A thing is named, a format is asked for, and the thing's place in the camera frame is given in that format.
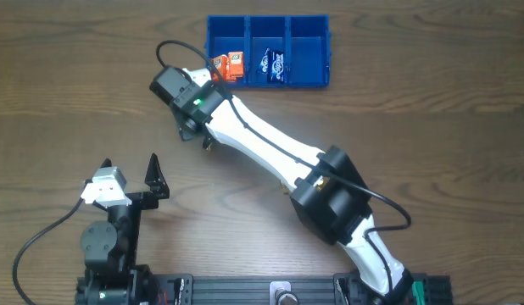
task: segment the cable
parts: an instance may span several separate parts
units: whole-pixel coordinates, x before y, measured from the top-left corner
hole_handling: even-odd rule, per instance
[[[43,229],[42,231],[40,231],[40,233],[34,235],[34,237],[32,237],[29,241],[26,242],[26,244],[19,250],[19,253],[17,253],[17,256],[15,257],[15,260],[14,260],[14,266],[13,266],[13,269],[12,269],[12,277],[13,277],[13,280],[14,280],[14,286],[15,286],[15,289],[17,290],[17,292],[19,293],[19,295],[23,298],[23,300],[25,300],[25,302],[27,304],[30,304],[30,305],[36,305],[27,295],[26,293],[23,291],[23,289],[21,288],[21,285],[19,284],[19,279],[17,278],[17,269],[19,268],[19,261],[21,260],[21,257],[23,256],[23,254],[25,253],[26,249],[28,249],[28,247],[30,247],[34,241],[37,241],[38,238],[42,237],[43,235],[45,235],[46,233],[48,233],[50,230],[54,229],[57,225],[60,225],[62,224],[65,220],[67,220],[71,215],[73,215],[75,213],[75,211],[77,211],[77,209],[80,207],[81,203],[83,202],[83,198],[79,198],[79,200],[77,201],[77,203],[75,204],[75,206],[65,215],[63,216],[63,218],[55,221],[54,223],[52,223],[51,225],[49,225],[47,228]]]
[[[157,46],[156,53],[157,53],[157,60],[160,62],[160,64],[164,68],[166,67],[166,64],[164,63],[164,61],[160,57],[160,48],[162,46],[166,45],[166,44],[176,44],[176,45],[179,45],[179,46],[186,47],[186,48],[190,49],[191,51],[194,51],[201,58],[203,58],[203,60],[207,63],[207,65],[210,67],[210,69],[213,70],[216,73],[217,77],[219,78],[219,84],[218,85],[219,85],[220,89],[223,91],[223,94],[225,95],[224,98],[228,100],[228,103],[230,104],[232,111],[237,116],[237,119],[239,119],[239,121],[242,123],[242,125],[243,125],[243,127],[245,129],[251,131],[260,140],[268,143],[271,147],[274,147],[279,152],[283,153],[287,157],[289,157],[292,160],[294,160],[294,162],[302,164],[302,165],[310,168],[311,170],[313,170],[314,172],[318,173],[319,175],[322,175],[322,176],[334,179],[334,180],[342,183],[345,186],[352,187],[352,188],[354,188],[354,189],[356,189],[358,191],[362,191],[362,192],[364,192],[364,193],[366,193],[366,194],[368,194],[368,195],[370,195],[372,197],[375,197],[375,198],[381,200],[382,202],[386,203],[390,207],[394,208],[395,210],[397,210],[400,214],[402,214],[404,216],[405,221],[406,221],[406,224],[404,224],[404,225],[389,225],[389,226],[373,227],[373,228],[370,228],[370,229],[364,231],[364,238],[373,247],[373,250],[375,250],[375,252],[379,256],[379,258],[381,258],[381,260],[382,260],[382,262],[384,264],[384,268],[385,268],[385,270],[387,272],[387,277],[388,277],[388,293],[392,292],[392,290],[393,290],[392,276],[390,274],[390,268],[388,267],[387,260],[384,258],[384,256],[382,255],[381,251],[377,248],[375,243],[373,243],[373,241],[371,240],[369,234],[371,232],[377,232],[377,231],[405,230],[405,229],[409,228],[411,226],[411,216],[409,215],[409,213],[407,213],[407,211],[404,208],[402,208],[399,204],[397,204],[396,202],[394,202],[390,198],[384,197],[383,195],[381,195],[381,194],[379,194],[377,192],[374,192],[374,191],[371,191],[371,190],[369,190],[367,188],[359,186],[359,185],[353,183],[352,181],[349,181],[349,180],[344,179],[343,177],[341,177],[339,175],[335,175],[335,174],[331,173],[330,171],[319,169],[315,165],[310,164],[310,163],[304,161],[303,159],[294,156],[293,154],[287,152],[285,149],[279,147],[274,142],[272,142],[270,139],[266,138],[265,136],[261,135],[258,131],[253,129],[242,118],[242,116],[238,113],[238,111],[236,109],[236,106],[232,102],[233,96],[231,94],[231,91],[230,91],[230,89],[228,89],[228,87],[226,87],[224,79],[222,78],[222,75],[220,74],[219,70],[213,64],[213,61],[211,59],[209,59],[204,53],[202,53],[197,48],[195,48],[195,47],[193,47],[193,46],[191,46],[191,45],[189,45],[189,44],[187,44],[185,42],[180,42],[180,41],[176,41],[176,40],[167,40],[167,41],[161,42]]]

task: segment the dark blue snack wrapper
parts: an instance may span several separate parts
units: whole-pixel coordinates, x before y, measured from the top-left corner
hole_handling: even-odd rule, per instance
[[[270,53],[271,53],[271,49],[267,47],[265,49],[264,57],[260,61],[259,68],[256,69],[256,72],[261,73],[261,74],[266,74],[266,75],[268,74],[269,61],[270,61],[268,57],[270,56]]]
[[[268,68],[268,82],[271,83],[285,83],[285,65],[284,65],[284,55],[281,51],[271,50],[271,56],[269,59],[269,68]]]

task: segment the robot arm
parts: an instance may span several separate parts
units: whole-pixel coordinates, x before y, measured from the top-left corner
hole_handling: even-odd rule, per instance
[[[290,191],[302,223],[323,241],[340,243],[366,286],[384,302],[402,300],[413,282],[410,272],[392,257],[376,232],[369,233],[369,238],[381,255],[365,238],[365,231],[374,226],[368,204],[370,195],[323,177],[313,169],[330,171],[367,188],[347,154],[337,147],[323,152],[290,138],[253,114],[237,97],[231,100],[234,109],[213,84],[207,69],[184,72],[190,80],[174,68],[164,68],[150,86],[171,108],[183,141],[203,134],[204,148],[214,141],[226,144],[268,169]],[[270,145],[244,123],[312,168]]]

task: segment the blue bin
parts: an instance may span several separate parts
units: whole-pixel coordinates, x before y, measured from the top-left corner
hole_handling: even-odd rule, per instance
[[[257,73],[267,47],[284,52],[284,84]],[[210,58],[243,51],[245,77],[229,86],[324,87],[330,80],[327,15],[209,16],[205,48]]]

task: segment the wood grain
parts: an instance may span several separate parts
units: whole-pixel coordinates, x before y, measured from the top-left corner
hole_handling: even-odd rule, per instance
[[[144,187],[157,153],[172,198],[143,215],[139,263],[159,273],[331,275],[354,269],[299,222],[278,181],[228,147],[181,143],[148,90],[164,39],[203,47],[208,14],[329,14],[323,90],[241,90],[290,136],[349,152],[374,190],[412,214],[382,234],[414,272],[451,275],[456,303],[524,302],[524,0],[0,1],[0,304],[11,264],[111,158]],[[198,68],[179,47],[164,60]],[[372,203],[378,224],[401,221]],[[34,244],[21,284],[72,303],[82,207]]]

